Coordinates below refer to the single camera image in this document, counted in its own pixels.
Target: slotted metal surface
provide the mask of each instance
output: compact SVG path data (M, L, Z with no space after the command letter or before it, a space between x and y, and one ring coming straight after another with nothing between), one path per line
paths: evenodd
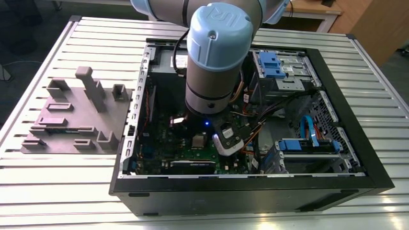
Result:
M170 23L83 18L70 22L0 131L0 228L45 229L399 229L409 226L409 119L402 98L362 45L342 34L262 29L255 44L318 48L396 188L319 213L137 217L109 195L115 156L25 155L25 136L45 106L51 79L70 86L91 66L105 87L135 89L146 39L179 39Z

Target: motherboard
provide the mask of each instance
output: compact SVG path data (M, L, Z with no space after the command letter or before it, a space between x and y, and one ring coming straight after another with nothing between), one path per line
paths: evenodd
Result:
M231 115L242 126L243 118ZM170 127L170 115L161 114L158 119L158 134L154 140L141 145L138 173L143 175L170 174L248 174L250 156L235 154L222 156L212 141L212 128L208 121L204 126L208 132L185 138Z

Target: wooden furniture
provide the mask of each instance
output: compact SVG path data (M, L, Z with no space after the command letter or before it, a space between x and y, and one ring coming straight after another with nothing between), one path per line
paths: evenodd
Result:
M409 39L408 0L338 0L344 10L331 33L354 34L379 66Z
M280 29L295 29L295 30L312 30L318 32L327 33L331 30L332 24L335 23L339 15L343 14L343 9L335 2L332 7L327 7L322 5L320 0L292 0L294 2L294 18L307 18L307 19L319 19L318 29L310 29L310 25L307 21L294 20L294 22L283 18L280 24L283 24L283 28ZM284 17L291 16L291 4L287 6L287 10L284 13ZM304 27L286 28L292 23L304 24Z

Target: orange wire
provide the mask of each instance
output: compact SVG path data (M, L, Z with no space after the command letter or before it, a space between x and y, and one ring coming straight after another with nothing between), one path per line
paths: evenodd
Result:
M242 150L244 150L244 148L247 147L247 145L250 144L250 142L255 139L255 137L258 136L258 134L262 131L262 127L260 129L254 133L252 137L250 138L248 142L246 143L244 147L242 148Z

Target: black wire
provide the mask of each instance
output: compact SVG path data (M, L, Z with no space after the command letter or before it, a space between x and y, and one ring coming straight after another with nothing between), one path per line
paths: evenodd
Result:
M262 154L260 154L260 149L259 149L259 134L254 138L254 151L255 151L255 158L259 162L259 167L258 167L258 174L262 171Z
M278 103L275 103L274 105L271 105L266 111L263 113L260 113L256 122L260 122L263 120L264 117L267 117L270 114L274 114L275 112L278 112L280 109L283 109L295 99L298 99L299 97L307 96L307 95L312 95L316 93L316 90L308 90L304 92L296 92L292 95L290 95L288 97L286 97L282 101L279 101Z
M290 17L292 18L294 15L295 15L295 6L294 6L292 0L290 0L290 4L291 4L291 7L292 7L292 9L291 9L291 11L290 11Z
M183 74L183 73L182 73L182 70L181 70L181 69L178 68L178 66L177 66L177 53L178 53L178 48L179 48L179 46L181 46L181 43L182 43L182 41L186 39L186 37L189 36L189 33L190 33L190 29L187 30L187 32L185 33L185 35L182 35L181 39L179 39L178 42L177 42L175 48L174 48L174 60L173 60L173 62L174 62L174 69L175 69L175 72L177 72L178 74Z
M259 85L259 101L260 101L260 110L263 109L263 104L264 104L264 100L263 100L263 94L262 94L262 83L260 83L260 77L255 72L255 77L258 79L258 85Z
M6 80L6 76L5 76L5 67L3 67L3 66L2 66L2 72L3 72L3 73L2 73L3 81L7 81L7 80Z

